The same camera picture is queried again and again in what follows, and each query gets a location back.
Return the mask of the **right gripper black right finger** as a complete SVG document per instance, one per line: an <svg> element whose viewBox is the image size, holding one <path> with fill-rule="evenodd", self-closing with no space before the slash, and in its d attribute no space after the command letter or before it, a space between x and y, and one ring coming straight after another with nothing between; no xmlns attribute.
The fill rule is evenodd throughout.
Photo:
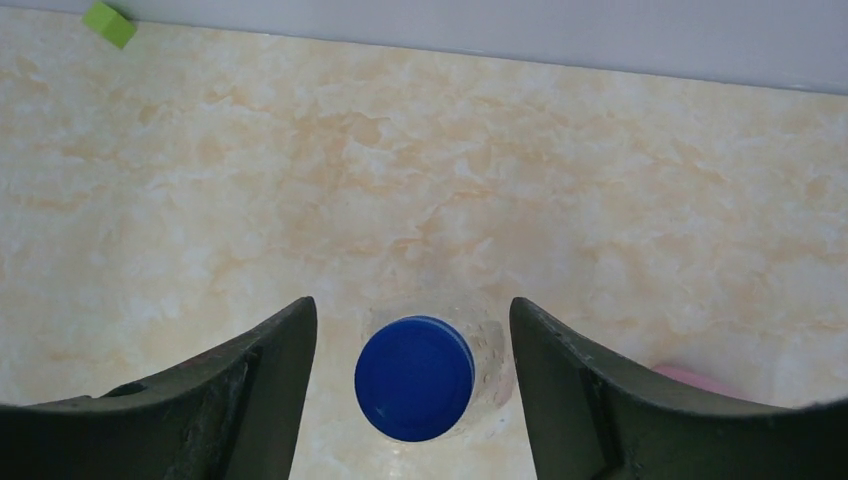
<svg viewBox="0 0 848 480"><path fill-rule="evenodd" d="M799 409L723 396L656 373L528 299L509 312L541 479L843 479L847 403Z"/></svg>

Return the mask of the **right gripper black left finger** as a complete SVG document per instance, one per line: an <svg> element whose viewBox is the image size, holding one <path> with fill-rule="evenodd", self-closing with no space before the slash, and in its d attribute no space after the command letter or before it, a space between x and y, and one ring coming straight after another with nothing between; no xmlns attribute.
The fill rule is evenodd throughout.
<svg viewBox="0 0 848 480"><path fill-rule="evenodd" d="M5 479L285 479L317 340L312 298L100 397L1 409Z"/></svg>

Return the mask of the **clear bottle blue label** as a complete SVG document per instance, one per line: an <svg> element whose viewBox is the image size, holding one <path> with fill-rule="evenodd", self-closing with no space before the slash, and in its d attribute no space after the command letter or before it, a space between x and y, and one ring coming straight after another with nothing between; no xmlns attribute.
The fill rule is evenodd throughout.
<svg viewBox="0 0 848 480"><path fill-rule="evenodd" d="M476 366L471 403L459 422L437 438L467 431L497 412L512 395L515 373L508 323L494 302L482 293L459 289L425 291L377 303L363 327L363 346L389 322L416 315L447 322L459 331L471 349Z"/></svg>

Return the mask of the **blue bottle cap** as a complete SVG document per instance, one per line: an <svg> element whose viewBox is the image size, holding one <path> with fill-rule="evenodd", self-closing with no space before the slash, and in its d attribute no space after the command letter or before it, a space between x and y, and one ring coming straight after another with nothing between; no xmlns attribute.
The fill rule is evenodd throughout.
<svg viewBox="0 0 848 480"><path fill-rule="evenodd" d="M363 346L354 371L358 405L380 433L424 442L451 430L471 403L476 366L459 331L426 315L389 322Z"/></svg>

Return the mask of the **pink metronome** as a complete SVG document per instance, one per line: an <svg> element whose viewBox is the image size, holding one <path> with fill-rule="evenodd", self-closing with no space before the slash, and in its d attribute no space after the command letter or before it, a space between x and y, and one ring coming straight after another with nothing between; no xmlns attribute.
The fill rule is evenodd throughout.
<svg viewBox="0 0 848 480"><path fill-rule="evenodd" d="M727 384L726 382L722 382L713 377L696 373L682 367L673 365L658 365L653 367L652 370L655 373L700 390L741 400L749 399L744 392Z"/></svg>

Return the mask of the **green small cube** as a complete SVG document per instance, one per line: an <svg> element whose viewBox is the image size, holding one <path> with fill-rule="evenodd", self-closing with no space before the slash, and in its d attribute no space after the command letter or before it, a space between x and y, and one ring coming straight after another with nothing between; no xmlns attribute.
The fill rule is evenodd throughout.
<svg viewBox="0 0 848 480"><path fill-rule="evenodd" d="M137 27L128 18L102 1L94 2L81 21L118 49L123 49L137 32Z"/></svg>

